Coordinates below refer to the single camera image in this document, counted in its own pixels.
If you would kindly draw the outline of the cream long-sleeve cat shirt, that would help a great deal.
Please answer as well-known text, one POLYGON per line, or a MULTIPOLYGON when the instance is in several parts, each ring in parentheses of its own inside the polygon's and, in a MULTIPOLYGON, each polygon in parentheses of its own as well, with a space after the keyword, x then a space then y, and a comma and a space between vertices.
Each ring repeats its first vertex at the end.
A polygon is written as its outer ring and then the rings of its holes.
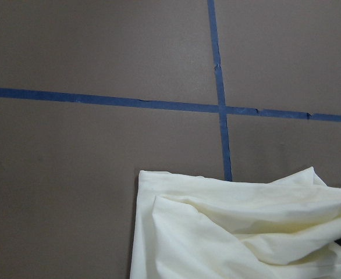
POLYGON ((141 171, 131 278, 341 278, 341 188, 141 171))

